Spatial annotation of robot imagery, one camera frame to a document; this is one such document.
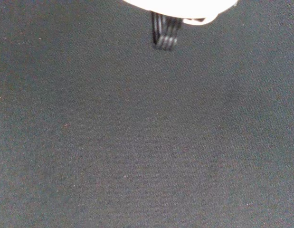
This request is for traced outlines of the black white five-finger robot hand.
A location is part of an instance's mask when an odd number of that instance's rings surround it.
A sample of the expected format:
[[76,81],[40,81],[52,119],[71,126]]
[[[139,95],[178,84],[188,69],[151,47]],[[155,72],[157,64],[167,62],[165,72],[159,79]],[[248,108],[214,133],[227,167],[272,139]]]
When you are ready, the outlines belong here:
[[183,24],[203,26],[231,7],[237,0],[125,0],[147,10],[152,18],[152,42],[157,50],[172,51]]

